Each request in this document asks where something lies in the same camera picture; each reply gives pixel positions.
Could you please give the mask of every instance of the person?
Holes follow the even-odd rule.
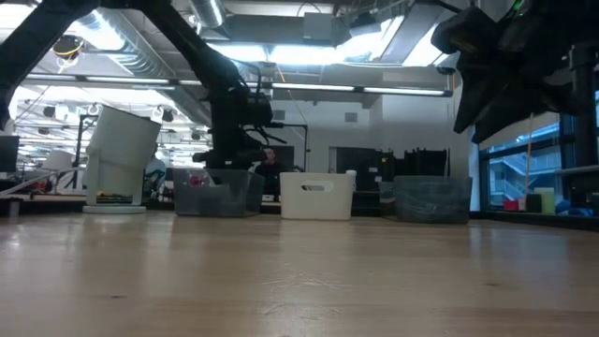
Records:
[[[167,166],[162,160],[156,158],[156,152],[158,152],[158,144],[153,148],[152,159],[143,177],[143,193],[146,196],[157,193],[167,176]]]
[[[281,184],[279,176],[285,172],[285,167],[276,161],[276,153],[270,146],[263,148],[266,154],[266,160],[254,170],[255,174],[264,177],[264,194],[278,196],[281,194]]]

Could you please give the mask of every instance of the red object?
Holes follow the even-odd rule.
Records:
[[[504,211],[517,212],[519,210],[518,201],[504,201]]]

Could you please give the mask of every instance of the black equipment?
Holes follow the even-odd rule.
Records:
[[[262,130],[272,119],[268,99],[250,91],[235,64],[211,49],[169,0],[44,0],[0,46],[0,129],[9,118],[8,103],[39,60],[68,26],[97,7],[141,11],[179,50],[209,91],[213,150],[194,155],[212,169],[248,169],[263,155],[262,144],[245,125]],[[70,38],[61,40],[59,50]]]
[[[16,172],[19,137],[0,136],[0,172]]]
[[[598,1],[517,0],[498,22],[478,7],[459,11],[440,23],[431,39],[444,53],[460,51],[463,94],[454,131],[475,125],[473,142],[480,143],[532,113],[555,111],[594,120],[597,41]],[[568,67],[569,52],[574,95],[569,84],[549,83],[549,77]],[[595,125],[581,124],[588,134],[585,143],[596,154]]]

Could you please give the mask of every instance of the plastic bin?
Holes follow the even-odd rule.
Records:
[[[349,220],[354,176],[326,173],[281,173],[284,219]]]
[[[423,224],[470,221],[471,178],[399,176],[379,188],[385,218]]]
[[[175,213],[245,217],[260,213],[264,178],[247,170],[176,168]]]

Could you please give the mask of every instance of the white storage bin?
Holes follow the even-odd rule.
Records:
[[[284,219],[349,220],[353,196],[349,174],[281,173]]]

